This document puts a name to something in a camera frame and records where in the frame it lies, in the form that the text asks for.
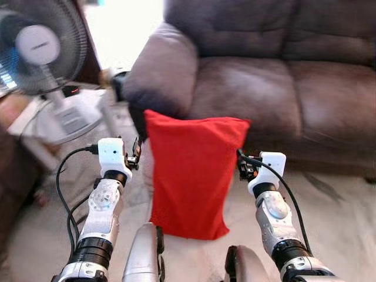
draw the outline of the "white fan base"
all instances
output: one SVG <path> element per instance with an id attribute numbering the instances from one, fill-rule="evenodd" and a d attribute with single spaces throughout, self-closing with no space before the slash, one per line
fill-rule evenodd
<path id="1" fill-rule="evenodd" d="M 92 130 L 102 120 L 102 114 L 86 101 L 87 98 L 78 94 L 60 100 L 60 105 L 46 105 L 36 116 L 35 134 L 50 144 L 58 145 Z"/>

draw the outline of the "couch cushion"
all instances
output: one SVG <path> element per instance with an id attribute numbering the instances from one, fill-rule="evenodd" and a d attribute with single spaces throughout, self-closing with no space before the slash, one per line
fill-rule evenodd
<path id="1" fill-rule="evenodd" d="M 283 55 L 372 65 L 375 59 L 376 1 L 300 0 Z"/>
<path id="2" fill-rule="evenodd" d="M 164 18 L 201 56 L 277 57 L 294 0 L 165 0 Z"/>
<path id="3" fill-rule="evenodd" d="M 326 146 L 376 148 L 376 73 L 332 62 L 290 62 L 304 137 Z"/>
<path id="4" fill-rule="evenodd" d="M 230 116 L 253 121 L 257 139 L 296 137 L 300 113 L 292 77 L 276 59 L 212 57 L 200 60 L 187 118 Z"/>

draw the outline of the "beige carpet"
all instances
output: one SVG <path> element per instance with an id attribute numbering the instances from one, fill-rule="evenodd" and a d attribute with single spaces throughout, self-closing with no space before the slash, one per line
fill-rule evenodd
<path id="1" fill-rule="evenodd" d="M 114 109 L 122 136 L 130 150 L 135 131 L 125 105 Z M 106 137 L 103 125 L 64 146 L 61 155 Z M 127 187 L 127 207 L 120 217 L 120 233 L 110 264 L 110 281 L 121 281 L 126 258 L 137 228 L 147 220 L 149 193 L 140 171 Z M 91 191 L 99 175 L 96 156 L 82 153 L 72 158 L 62 175 L 62 189 L 70 204 Z M 345 177 L 287 171 L 290 184 L 305 220 L 314 254 L 347 282 L 374 281 L 376 268 L 376 187 L 360 177 Z M 66 213 L 60 204 L 51 179 L 43 188 L 50 195 L 46 207 L 24 208 L 9 241 L 8 258 L 0 271 L 1 281 L 50 281 L 61 271 L 69 255 L 65 229 Z M 81 209 L 77 217 L 84 215 Z M 235 172 L 224 208 L 230 233 L 216 241 L 197 241 L 165 236 L 166 281 L 208 282 L 224 277 L 224 260 L 228 246 L 243 244 L 261 258 L 270 276 L 277 282 L 279 273 L 263 250 L 259 226 L 255 220 L 254 199 L 246 183 Z"/>

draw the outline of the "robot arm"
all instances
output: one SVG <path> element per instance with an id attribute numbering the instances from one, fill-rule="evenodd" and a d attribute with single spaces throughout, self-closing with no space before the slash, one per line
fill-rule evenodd
<path id="1" fill-rule="evenodd" d="M 52 279 L 53 282 L 108 281 L 108 267 L 118 237 L 119 216 L 123 210 L 122 197 L 125 193 L 125 184 L 132 179 L 132 172 L 128 167 L 137 169 L 138 166 L 138 153 L 134 152 L 132 157 L 127 158 L 123 145 L 120 138 L 104 138 L 98 142 L 102 178 L 89 196 L 89 214 L 75 252 L 60 275 Z M 147 272 L 150 274 L 148 282 L 157 282 L 161 275 L 164 275 L 158 261 L 162 259 L 160 254 L 163 251 L 157 247 L 157 243 L 160 245 L 161 240 L 163 244 L 163 238 L 160 239 L 162 231 L 158 230 L 152 224 L 145 224 L 139 229 L 138 233 L 144 236 L 137 235 L 135 242 L 141 241 L 142 248 L 137 248 L 140 245 L 137 242 L 133 243 L 129 255 L 133 259 L 127 264 L 127 275 L 138 277 L 137 275 L 142 276 Z M 145 253 L 148 254 L 149 259 L 142 257 Z M 132 262 L 136 263 L 138 268 L 134 267 Z M 142 264 L 146 264 L 150 269 L 140 268 Z"/>
<path id="2" fill-rule="evenodd" d="M 246 158 L 240 150 L 238 156 L 240 178 L 249 182 L 248 190 L 256 198 L 256 219 L 261 228 L 264 249 L 278 267 L 281 281 L 343 282 L 313 257 L 299 239 L 292 223 L 291 209 L 278 191 L 279 180 L 275 174 L 264 166 L 256 166 L 256 162 Z M 262 152 L 255 159 L 273 168 L 280 176 L 283 175 L 286 162 L 284 154 Z M 236 275 L 235 281 L 256 280 L 250 276 L 238 279 Z"/>

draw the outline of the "couch armrest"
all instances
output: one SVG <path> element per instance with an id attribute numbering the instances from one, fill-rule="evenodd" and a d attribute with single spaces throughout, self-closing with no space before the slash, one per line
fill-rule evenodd
<path id="1" fill-rule="evenodd" d="M 192 102 L 198 66 L 193 42 L 168 23 L 151 35 L 124 82 L 132 106 L 183 118 Z"/>

